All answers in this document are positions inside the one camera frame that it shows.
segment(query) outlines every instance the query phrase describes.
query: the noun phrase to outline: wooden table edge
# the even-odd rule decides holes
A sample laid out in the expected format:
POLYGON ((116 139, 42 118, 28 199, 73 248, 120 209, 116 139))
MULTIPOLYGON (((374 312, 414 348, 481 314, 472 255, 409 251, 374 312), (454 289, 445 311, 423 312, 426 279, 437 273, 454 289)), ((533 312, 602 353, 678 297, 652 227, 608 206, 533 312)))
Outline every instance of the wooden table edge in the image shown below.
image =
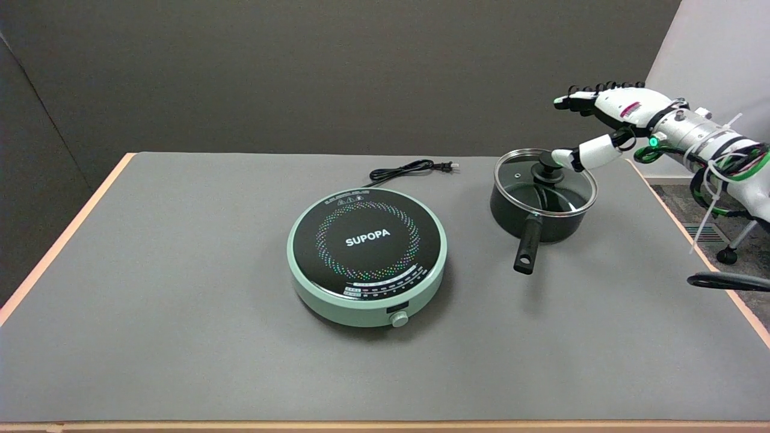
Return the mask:
POLYGON ((40 259, 38 264, 36 264, 32 269, 32 272, 27 275, 24 281, 22 281, 22 284, 18 286, 15 292, 13 292, 13 295, 11 295, 5 305, 0 308, 0 327, 5 323, 6 320, 8 320, 8 318, 11 316, 11 313, 13 313, 13 310, 15 310, 16 307, 18 307, 18 305, 22 302, 22 300, 24 300, 24 297, 27 296, 29 291, 32 290, 32 287, 34 287, 35 283, 38 282, 40 276, 43 275, 51 262, 56 258, 56 256, 59 255, 67 242, 69 242, 70 238, 72 238, 72 235, 75 234, 75 231, 80 228, 80 224, 83 224, 85 218, 89 215, 89 213, 91 213, 99 200, 102 199, 109 187, 113 182, 115 182, 115 179, 118 178, 120 172, 125 169, 134 155, 135 153, 127 153, 123 156, 123 158, 120 159, 118 165, 112 169, 112 172, 110 172, 109 176, 107 176, 107 179, 104 179, 104 182, 99 185, 99 188, 91 196, 89 201, 85 202, 85 206, 78 212, 77 215, 75 215, 75 218, 72 220, 72 222, 69 223, 67 228, 64 229, 59 238, 56 239, 51 248, 49 248, 48 252, 45 253, 45 256, 40 259))
POLYGON ((5 424, 0 431, 18 433, 247 433, 276 432, 287 433, 331 433, 338 431, 368 431, 373 433, 413 433, 423 431, 451 430, 457 433, 483 431, 484 433, 503 433, 506 431, 566 431, 588 433, 638 433, 655 430, 657 432, 709 431, 710 433, 730 431, 732 433, 768 431, 770 422, 766 421, 154 421, 154 422, 65 422, 38 424, 5 424))
MULTIPOLYGON (((32 272, 25 278, 16 292, 0 309, 0 327, 8 320, 13 310, 22 302, 35 283, 43 275, 45 270, 56 258, 59 252, 64 248, 72 235, 80 228, 85 218, 91 213, 93 208, 104 196, 115 179, 128 165, 135 153, 127 153, 120 162, 112 169, 112 172, 102 182, 102 185, 91 196, 85 206, 78 212, 75 219, 62 232, 62 235, 54 242, 53 246, 38 262, 32 272)), ((663 206, 666 213, 676 223, 679 230, 688 240, 690 236, 674 216, 661 197, 652 189, 649 182, 644 178, 639 169, 632 161, 626 159, 631 164, 634 171, 644 180, 644 183, 650 189, 653 196, 663 206)), ((713 271, 719 271, 711 262, 708 261, 699 247, 695 248, 703 263, 713 271)), ((728 296, 735 303, 735 306, 741 311, 746 320, 750 323, 754 331, 759 335, 765 345, 770 349, 770 333, 765 329, 762 322, 746 306, 743 300, 734 290, 726 290, 728 296)), ((0 423, 0 431, 13 431, 19 433, 65 433, 67 431, 97 431, 98 433, 146 433, 147 431, 162 431, 163 433, 195 431, 196 433, 216 433, 220 431, 227 432, 249 432, 276 431, 286 433, 288 431, 302 431, 303 433, 319 432, 329 433, 331 431, 371 431, 380 433, 392 433, 393 431, 411 432, 411 431, 432 431, 438 429, 447 429, 452 431, 485 431, 485 432, 504 432, 504 431, 527 431, 537 428, 539 431, 572 431, 586 432, 602 431, 613 433, 624 433, 627 431, 655 431, 673 432, 673 431, 770 431, 770 421, 654 421, 654 420, 627 420, 627 421, 105 421, 105 422, 53 422, 53 423, 0 423)))

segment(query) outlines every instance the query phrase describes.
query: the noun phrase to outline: metal cylinder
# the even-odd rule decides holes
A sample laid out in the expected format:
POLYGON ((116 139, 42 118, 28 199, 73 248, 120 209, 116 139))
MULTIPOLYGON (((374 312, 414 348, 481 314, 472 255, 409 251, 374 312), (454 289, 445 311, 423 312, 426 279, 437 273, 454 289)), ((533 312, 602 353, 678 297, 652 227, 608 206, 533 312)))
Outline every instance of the metal cylinder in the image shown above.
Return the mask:
MULTIPOLYGON (((682 152, 692 148, 691 155, 705 160, 713 158, 729 141, 741 137, 736 131, 712 122, 689 109, 676 109, 663 116, 652 130, 652 133, 658 132, 665 134, 667 146, 682 152)), ((756 143, 750 139, 735 140, 728 148, 722 149, 720 155, 756 143)), ((669 155, 692 172, 701 168, 692 161, 684 161, 681 155, 669 155)))

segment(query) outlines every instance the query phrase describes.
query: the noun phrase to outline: glass lid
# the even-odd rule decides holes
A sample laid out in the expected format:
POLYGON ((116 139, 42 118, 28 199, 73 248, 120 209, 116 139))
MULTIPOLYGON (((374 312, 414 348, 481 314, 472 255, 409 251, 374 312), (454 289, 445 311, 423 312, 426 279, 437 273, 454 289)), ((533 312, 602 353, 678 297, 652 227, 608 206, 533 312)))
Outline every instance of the glass lid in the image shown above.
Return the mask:
POLYGON ((513 204, 552 217, 571 217, 596 200, 596 181, 588 172, 559 167, 551 152, 519 149, 497 161, 495 187, 513 204))

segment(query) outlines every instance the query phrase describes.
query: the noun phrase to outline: black handle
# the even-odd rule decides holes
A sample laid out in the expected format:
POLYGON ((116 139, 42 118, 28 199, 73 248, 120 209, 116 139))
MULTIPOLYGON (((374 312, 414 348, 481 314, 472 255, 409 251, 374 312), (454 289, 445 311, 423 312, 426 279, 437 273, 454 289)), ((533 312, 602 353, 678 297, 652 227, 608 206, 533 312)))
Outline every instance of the black handle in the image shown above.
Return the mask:
POLYGON ((770 280, 741 274, 725 272, 698 272, 688 277, 687 282, 697 287, 724 290, 746 290, 752 292, 769 292, 770 280))
POLYGON ((540 245, 540 232, 543 228, 543 217, 530 214, 524 220, 524 231, 521 232, 519 249, 516 251, 514 270, 531 275, 534 270, 534 259, 537 257, 537 247, 540 245))

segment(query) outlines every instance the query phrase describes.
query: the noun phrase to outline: plug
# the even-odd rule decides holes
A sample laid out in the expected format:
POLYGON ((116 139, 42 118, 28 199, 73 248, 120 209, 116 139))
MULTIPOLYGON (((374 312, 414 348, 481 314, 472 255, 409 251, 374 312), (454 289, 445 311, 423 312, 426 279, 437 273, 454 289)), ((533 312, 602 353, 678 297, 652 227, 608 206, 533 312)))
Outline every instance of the plug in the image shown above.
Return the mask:
POLYGON ((441 163, 434 167, 434 170, 441 170, 444 173, 450 173, 454 171, 454 169, 459 168, 460 164, 453 163, 452 161, 448 163, 441 163))

